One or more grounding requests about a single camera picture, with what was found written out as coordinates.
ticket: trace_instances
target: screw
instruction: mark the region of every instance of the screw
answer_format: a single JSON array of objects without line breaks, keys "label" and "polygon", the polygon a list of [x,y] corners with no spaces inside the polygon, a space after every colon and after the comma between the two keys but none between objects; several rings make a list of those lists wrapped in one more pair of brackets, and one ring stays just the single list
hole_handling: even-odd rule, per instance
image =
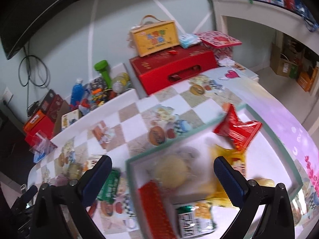
[{"label": "screw", "polygon": [[49,184],[44,183],[44,184],[41,185],[40,188],[41,188],[41,190],[45,190],[48,186],[49,186]]},{"label": "screw", "polygon": [[257,185],[257,182],[256,182],[255,180],[249,180],[249,181],[248,181],[248,184],[249,184],[250,186],[256,186],[256,185]]},{"label": "screw", "polygon": [[69,184],[71,185],[71,186],[74,186],[74,185],[76,185],[78,183],[78,180],[77,179],[72,179],[72,180],[70,180],[70,182],[69,182]]},{"label": "screw", "polygon": [[283,190],[284,188],[286,188],[283,183],[278,183],[278,187],[281,188],[282,190]]}]

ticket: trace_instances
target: pink heart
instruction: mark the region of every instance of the pink heart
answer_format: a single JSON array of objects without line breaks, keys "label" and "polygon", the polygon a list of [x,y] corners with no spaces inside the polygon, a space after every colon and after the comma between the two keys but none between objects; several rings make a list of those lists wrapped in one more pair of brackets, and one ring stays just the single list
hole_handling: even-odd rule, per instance
[{"label": "pink heart", "polygon": [[230,79],[239,77],[239,75],[233,70],[229,70],[225,76]]}]

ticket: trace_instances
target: red snack bag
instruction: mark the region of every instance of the red snack bag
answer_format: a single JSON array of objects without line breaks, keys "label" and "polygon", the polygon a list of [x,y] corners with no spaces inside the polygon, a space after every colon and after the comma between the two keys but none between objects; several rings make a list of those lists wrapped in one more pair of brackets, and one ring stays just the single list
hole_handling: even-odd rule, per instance
[{"label": "red snack bag", "polygon": [[154,239],[176,239],[154,181],[138,189],[144,213]]},{"label": "red snack bag", "polygon": [[257,132],[261,129],[259,121],[242,122],[239,120],[234,105],[230,104],[224,120],[214,129],[214,133],[229,137],[238,151],[245,150]]}]

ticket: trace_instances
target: blue bottle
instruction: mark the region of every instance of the blue bottle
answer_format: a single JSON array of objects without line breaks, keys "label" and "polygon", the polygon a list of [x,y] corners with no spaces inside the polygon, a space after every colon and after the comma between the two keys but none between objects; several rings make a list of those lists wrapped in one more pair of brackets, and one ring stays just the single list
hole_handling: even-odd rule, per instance
[{"label": "blue bottle", "polygon": [[77,83],[72,88],[72,94],[71,94],[71,106],[75,107],[78,104],[81,103],[82,97],[84,94],[84,88],[82,86],[83,80],[81,78],[77,78]]}]

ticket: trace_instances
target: black cable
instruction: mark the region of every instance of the black cable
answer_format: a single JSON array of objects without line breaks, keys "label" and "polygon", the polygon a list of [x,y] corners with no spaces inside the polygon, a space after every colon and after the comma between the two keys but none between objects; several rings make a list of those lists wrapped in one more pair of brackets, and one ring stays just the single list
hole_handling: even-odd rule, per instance
[{"label": "black cable", "polygon": [[[19,64],[18,78],[19,78],[20,85],[22,87],[27,87],[27,112],[28,112],[28,109],[33,105],[33,104],[29,105],[29,91],[30,91],[29,86],[30,86],[30,83],[33,84],[35,87],[46,88],[47,90],[49,90],[48,85],[50,83],[50,72],[49,72],[46,64],[39,57],[37,57],[36,55],[30,55],[30,42],[28,42],[27,48],[25,46],[23,47],[23,52],[24,52],[25,56]],[[42,84],[37,84],[36,81],[32,80],[32,78],[31,78],[32,68],[31,68],[30,58],[34,58],[36,60],[35,67],[38,68],[37,74],[38,74],[39,79],[42,81]],[[28,80],[25,84],[22,83],[21,76],[20,76],[21,66],[22,66],[22,63],[24,61],[26,61],[26,71],[27,71],[27,75],[28,75]],[[39,70],[39,65],[38,65],[39,62],[43,65],[43,67],[45,69],[45,74],[46,74],[45,80],[43,80],[41,75],[40,75],[40,70]]]}]

